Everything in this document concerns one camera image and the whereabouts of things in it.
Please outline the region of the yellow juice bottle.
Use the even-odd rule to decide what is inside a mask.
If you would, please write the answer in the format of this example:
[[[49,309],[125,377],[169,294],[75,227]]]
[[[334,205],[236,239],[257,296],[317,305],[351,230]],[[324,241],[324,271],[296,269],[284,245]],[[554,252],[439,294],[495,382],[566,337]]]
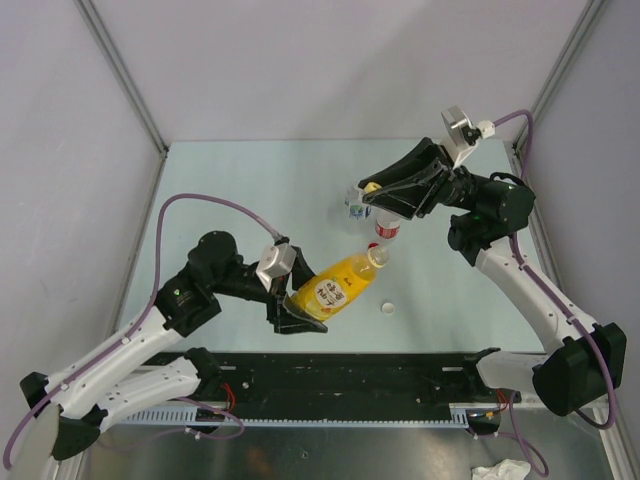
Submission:
[[[291,301],[311,317],[325,322],[366,291],[388,260],[389,252],[381,245],[351,255],[315,275],[296,291]]]

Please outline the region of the yellow bottle cap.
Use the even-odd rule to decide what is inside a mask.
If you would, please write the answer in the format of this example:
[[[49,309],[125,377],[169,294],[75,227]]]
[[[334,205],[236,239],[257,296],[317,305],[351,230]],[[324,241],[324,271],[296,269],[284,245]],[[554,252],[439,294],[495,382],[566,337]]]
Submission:
[[[377,192],[382,189],[382,186],[375,182],[370,182],[364,187],[364,192],[366,194],[371,194]]]

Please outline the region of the red label water bottle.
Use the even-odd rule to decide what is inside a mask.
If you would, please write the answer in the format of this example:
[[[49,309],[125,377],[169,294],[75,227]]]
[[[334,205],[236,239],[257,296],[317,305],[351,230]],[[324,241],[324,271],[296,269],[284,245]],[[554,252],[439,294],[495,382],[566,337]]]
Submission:
[[[379,209],[375,219],[375,232],[378,237],[391,240],[398,235],[400,224],[401,218],[398,215]]]

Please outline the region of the blue white label water bottle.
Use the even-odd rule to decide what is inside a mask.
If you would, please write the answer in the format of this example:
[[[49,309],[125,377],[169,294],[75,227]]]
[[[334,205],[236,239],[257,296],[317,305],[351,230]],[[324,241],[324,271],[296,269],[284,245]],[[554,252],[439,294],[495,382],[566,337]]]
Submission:
[[[351,222],[367,220],[371,214],[371,206],[363,200],[365,191],[357,185],[351,185],[345,195],[344,205],[347,219]]]

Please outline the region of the white bottle cap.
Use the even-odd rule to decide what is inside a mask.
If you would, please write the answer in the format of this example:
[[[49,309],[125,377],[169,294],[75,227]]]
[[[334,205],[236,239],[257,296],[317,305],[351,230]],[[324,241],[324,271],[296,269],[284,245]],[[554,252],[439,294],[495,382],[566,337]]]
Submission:
[[[393,315],[395,312],[395,306],[391,302],[384,302],[380,307],[380,311],[384,315]]]

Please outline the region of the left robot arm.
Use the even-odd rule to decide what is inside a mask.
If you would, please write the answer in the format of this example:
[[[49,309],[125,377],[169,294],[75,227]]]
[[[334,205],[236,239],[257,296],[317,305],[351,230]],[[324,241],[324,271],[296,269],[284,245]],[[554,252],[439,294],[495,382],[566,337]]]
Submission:
[[[287,293],[289,286],[299,288],[312,275],[300,249],[286,238],[247,264],[230,233],[205,234],[188,253],[185,266],[152,294],[128,325],[65,370],[32,372],[21,380],[34,414],[48,405],[58,411],[50,456],[70,459],[121,419],[164,401],[214,397],[222,386],[222,370],[204,347],[189,349],[159,370],[133,372],[220,314],[221,295],[265,305],[267,320],[278,334],[327,332],[320,321],[294,306]]]

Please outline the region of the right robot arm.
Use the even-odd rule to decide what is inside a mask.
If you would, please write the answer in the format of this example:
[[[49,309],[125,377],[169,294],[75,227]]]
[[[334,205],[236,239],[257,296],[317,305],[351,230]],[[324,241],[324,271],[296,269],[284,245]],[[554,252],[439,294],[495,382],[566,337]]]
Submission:
[[[615,323],[599,324],[525,257],[517,234],[528,226],[535,195],[521,179],[473,174],[455,165],[447,147],[423,138],[358,186],[366,204],[405,220],[438,205],[460,209],[450,218],[450,248],[502,291],[539,339],[538,355],[497,348],[478,353],[461,376],[469,399],[484,401],[497,388],[530,393],[564,417],[605,397],[609,419],[600,426],[614,423],[626,335]]]

